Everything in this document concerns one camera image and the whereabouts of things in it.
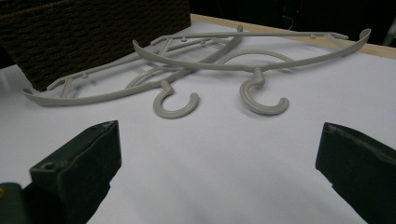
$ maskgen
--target wicker basket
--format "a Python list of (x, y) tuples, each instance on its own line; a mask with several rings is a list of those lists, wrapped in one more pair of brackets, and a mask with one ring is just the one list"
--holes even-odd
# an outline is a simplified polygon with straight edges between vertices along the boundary
[(190, 25), (188, 0), (0, 0), (0, 45), (39, 91)]

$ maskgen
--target hanger hook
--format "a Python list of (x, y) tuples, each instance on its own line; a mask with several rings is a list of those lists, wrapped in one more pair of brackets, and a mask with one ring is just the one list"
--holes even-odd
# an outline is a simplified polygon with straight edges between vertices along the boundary
[(155, 97), (153, 103), (154, 112), (158, 116), (164, 119), (179, 119), (190, 114), (198, 106), (199, 97), (198, 94), (194, 92), (190, 95), (189, 103), (183, 108), (175, 111), (165, 110), (163, 108), (163, 100), (167, 96), (172, 95), (174, 93), (174, 90), (172, 89), (171, 85), (169, 85), (169, 82), (166, 80), (161, 81), (161, 87), (163, 87), (163, 91), (161, 91), (160, 94)]
[(247, 108), (261, 115), (277, 115), (285, 112), (289, 107), (289, 100), (286, 98), (280, 99), (279, 103), (273, 106), (261, 105), (251, 98), (248, 93), (250, 87), (255, 85), (261, 86), (265, 82), (264, 74), (260, 68), (255, 69), (253, 74), (254, 78), (246, 80), (242, 83), (241, 88), (239, 89), (242, 100), (245, 102)]

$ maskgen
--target white surface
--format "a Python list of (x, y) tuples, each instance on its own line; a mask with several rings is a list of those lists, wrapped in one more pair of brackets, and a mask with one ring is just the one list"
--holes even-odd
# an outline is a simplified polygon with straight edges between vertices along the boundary
[[(183, 32), (231, 30), (194, 21)], [(293, 59), (331, 51), (278, 37), (250, 37), (241, 46)], [(215, 47), (176, 57), (198, 61)], [(230, 63), (272, 60), (244, 56)], [(120, 90), (150, 69), (142, 63), (81, 80), (86, 86), (78, 84), (71, 94)], [(95, 105), (41, 107), (22, 96), (21, 89), (30, 84), (21, 70), (4, 69), (0, 182), (25, 187), (30, 167), (86, 128), (116, 119), (123, 165), (89, 223), (364, 223), (315, 169), (318, 144), (323, 123), (332, 122), (396, 148), (396, 62), (355, 53), (267, 72), (254, 98), (267, 105), (282, 96), (290, 100), (289, 109), (274, 117), (244, 108), (239, 86), (251, 76), (199, 71), (175, 82), (176, 94), (165, 100), (166, 108), (184, 106), (194, 91), (200, 104), (187, 117), (168, 120), (152, 111), (160, 89)]]

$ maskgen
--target wooden edge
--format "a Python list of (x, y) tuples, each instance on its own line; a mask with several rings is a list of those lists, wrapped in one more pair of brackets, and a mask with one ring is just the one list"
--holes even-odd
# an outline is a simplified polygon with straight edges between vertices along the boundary
[[(213, 23), (213, 24), (228, 26), (228, 27), (233, 27), (233, 28), (236, 28), (239, 24), (241, 24), (244, 26), (244, 30), (253, 31), (253, 32), (285, 32), (286, 31), (286, 30), (278, 29), (278, 28), (274, 28), (274, 27), (262, 26), (262, 25), (257, 25), (257, 24), (241, 22), (241, 21), (229, 21), (229, 20), (201, 16), (201, 15), (196, 15), (196, 14), (191, 14), (191, 19), (193, 21), (202, 21), (202, 22)], [(332, 42), (330, 42), (324, 38), (317, 38), (317, 39), (310, 39), (310, 38), (306, 38), (306, 37), (288, 37), (288, 38), (293, 39), (293, 40), (302, 41), (302, 42), (309, 43), (309, 44), (330, 47), (330, 48), (337, 48)], [(353, 41), (346, 40), (346, 42), (351, 44)], [(359, 50), (359, 52), (371, 54), (371, 55), (375, 55), (375, 56), (380, 56), (380, 57), (385, 57), (385, 58), (390, 58), (390, 59), (396, 59), (396, 49), (390, 48), (390, 47), (385, 47), (385, 46), (365, 44), (363, 46), (363, 48)]]

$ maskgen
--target woven basket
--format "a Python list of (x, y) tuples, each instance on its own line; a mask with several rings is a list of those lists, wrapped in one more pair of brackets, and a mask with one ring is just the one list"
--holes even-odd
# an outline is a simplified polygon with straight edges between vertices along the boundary
[(0, 0), (0, 45), (38, 91), (190, 25), (188, 0)]

